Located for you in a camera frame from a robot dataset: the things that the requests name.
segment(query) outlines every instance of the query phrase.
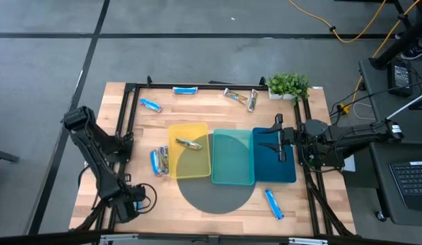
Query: white pot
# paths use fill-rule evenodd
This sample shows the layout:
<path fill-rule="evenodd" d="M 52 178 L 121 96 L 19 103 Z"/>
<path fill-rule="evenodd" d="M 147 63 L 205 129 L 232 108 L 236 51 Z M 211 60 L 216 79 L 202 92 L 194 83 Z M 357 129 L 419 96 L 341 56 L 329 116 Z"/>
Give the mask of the white pot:
<path fill-rule="evenodd" d="M 286 94 L 282 96 L 283 99 L 294 99 L 295 96 L 294 95 L 290 95 L 290 94 Z"/>
<path fill-rule="evenodd" d="M 269 97 L 270 99 L 282 99 L 282 95 L 273 94 L 273 93 L 270 91 L 270 88 L 268 88 L 268 97 Z"/>

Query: floor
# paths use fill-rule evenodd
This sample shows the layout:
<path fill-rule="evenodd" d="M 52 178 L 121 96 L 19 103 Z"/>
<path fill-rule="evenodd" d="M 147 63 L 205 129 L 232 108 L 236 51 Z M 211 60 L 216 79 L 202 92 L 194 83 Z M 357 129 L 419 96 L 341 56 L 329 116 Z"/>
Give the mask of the floor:
<path fill-rule="evenodd" d="M 358 34 L 379 7 L 294 2 L 346 34 Z M 54 150 L 63 157 L 40 232 L 67 230 L 84 160 L 70 140 L 55 149 L 60 120 L 77 105 L 97 111 L 106 82 L 143 82 L 149 75 L 155 82 L 257 84 L 261 76 L 294 71 L 322 86 L 330 107 L 353 92 L 357 62 L 382 42 L 342 44 L 321 35 L 329 28 L 285 0 L 105 0 L 108 10 L 100 18 L 103 5 L 104 0 L 0 0 L 0 150 L 20 156 L 18 164 L 0 161 L 0 236 L 26 233 Z M 386 5 L 368 33 L 388 33 L 396 16 L 394 7 Z M 131 35 L 113 38 L 119 37 L 113 33 Z M 296 35 L 270 39 L 243 33 Z M 303 39 L 303 34 L 312 35 Z M 357 113 L 373 117 L 368 107 L 358 107 Z M 339 125 L 368 122 L 352 113 Z M 348 189 L 348 195 L 359 235 L 422 244 L 422 227 L 374 217 L 379 209 L 374 190 Z"/>

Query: keyboard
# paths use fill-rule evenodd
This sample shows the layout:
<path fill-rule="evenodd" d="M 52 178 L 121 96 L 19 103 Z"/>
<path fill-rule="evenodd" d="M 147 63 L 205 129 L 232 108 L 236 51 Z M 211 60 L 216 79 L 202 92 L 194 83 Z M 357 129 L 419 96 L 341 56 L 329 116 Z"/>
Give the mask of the keyboard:
<path fill-rule="evenodd" d="M 422 210 L 422 161 L 390 164 L 405 206 Z"/>

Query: plastic tray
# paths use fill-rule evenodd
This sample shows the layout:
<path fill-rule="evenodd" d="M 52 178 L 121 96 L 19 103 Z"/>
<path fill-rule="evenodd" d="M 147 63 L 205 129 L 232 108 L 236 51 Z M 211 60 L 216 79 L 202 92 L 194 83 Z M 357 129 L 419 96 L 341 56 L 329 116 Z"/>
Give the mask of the plastic tray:
<path fill-rule="evenodd" d="M 194 141 L 202 146 L 191 150 L 176 142 L 176 138 Z M 169 176 L 201 178 L 211 174 L 208 126 L 206 123 L 172 125 L 169 127 Z"/>
<path fill-rule="evenodd" d="M 284 182 L 294 183 L 297 180 L 293 147 L 284 146 L 287 157 L 285 162 L 279 161 L 278 153 L 272 149 L 261 146 L 259 143 L 278 143 L 278 133 L 260 134 L 267 128 L 254 128 L 253 154 L 255 159 L 255 180 L 260 182 Z"/>
<path fill-rule="evenodd" d="M 212 140 L 212 182 L 253 184 L 252 144 L 252 131 L 215 129 Z"/>

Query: yellow cable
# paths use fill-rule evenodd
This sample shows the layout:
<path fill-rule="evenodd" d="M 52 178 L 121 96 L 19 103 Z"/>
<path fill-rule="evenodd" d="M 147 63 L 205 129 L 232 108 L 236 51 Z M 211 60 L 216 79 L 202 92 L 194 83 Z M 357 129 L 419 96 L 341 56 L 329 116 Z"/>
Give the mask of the yellow cable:
<path fill-rule="evenodd" d="M 404 12 L 404 15 L 406 15 L 406 14 L 408 14 L 409 13 L 409 11 L 418 3 L 418 2 L 420 2 L 420 0 L 416 0 L 405 12 Z M 377 50 L 376 50 L 376 52 L 373 54 L 373 56 L 372 56 L 372 58 L 374 58 L 378 53 L 379 53 L 379 51 L 383 48 L 383 46 L 387 43 L 387 41 L 388 41 L 388 39 L 389 39 L 389 36 L 391 36 L 391 34 L 393 33 L 393 31 L 398 27 L 398 25 L 400 24 L 400 21 L 401 20 L 398 20 L 397 22 L 396 22 L 396 24 L 393 26 L 393 28 L 389 31 L 389 33 L 388 33 L 388 35 L 387 35 L 387 37 L 383 40 L 383 43 L 379 46 L 379 48 L 377 48 Z M 356 85 L 356 88 L 355 88 L 355 94 L 353 94 L 353 99 L 352 99 L 352 102 L 354 102 L 355 100 L 356 100 L 356 91 L 358 90 L 358 88 L 359 88 L 359 85 L 361 84 L 361 82 L 362 82 L 362 77 L 359 77 L 359 81 L 358 81 L 358 83 L 357 83 L 357 85 Z"/>
<path fill-rule="evenodd" d="M 288 0 L 288 2 L 290 2 L 295 8 L 297 8 L 299 11 L 303 12 L 304 14 L 307 14 L 313 18 L 316 18 L 317 20 L 320 20 L 321 22 L 325 23 L 329 28 L 332 27 L 331 24 L 329 24 L 325 19 L 315 16 L 314 14 L 310 14 L 307 11 L 301 9 L 299 6 L 297 6 L 294 2 L 292 2 L 292 0 Z M 384 4 L 387 2 L 387 0 L 383 0 L 382 4 L 380 5 L 380 7 L 377 9 L 376 13 L 374 14 L 373 18 L 369 21 L 369 23 L 367 24 L 367 26 L 362 30 L 362 32 L 356 36 L 355 38 L 353 38 L 352 40 L 343 40 L 341 39 L 341 37 L 338 35 L 338 33 L 336 33 L 335 30 L 332 30 L 332 32 L 334 32 L 336 38 L 338 38 L 338 40 L 340 40 L 343 43 L 351 43 L 355 40 L 357 40 L 359 37 L 362 36 L 362 34 L 365 33 L 365 31 L 367 31 L 368 27 L 370 27 L 370 25 L 373 23 L 373 21 L 377 18 L 377 16 L 379 15 L 380 11 L 382 10 L 382 7 L 384 6 Z"/>

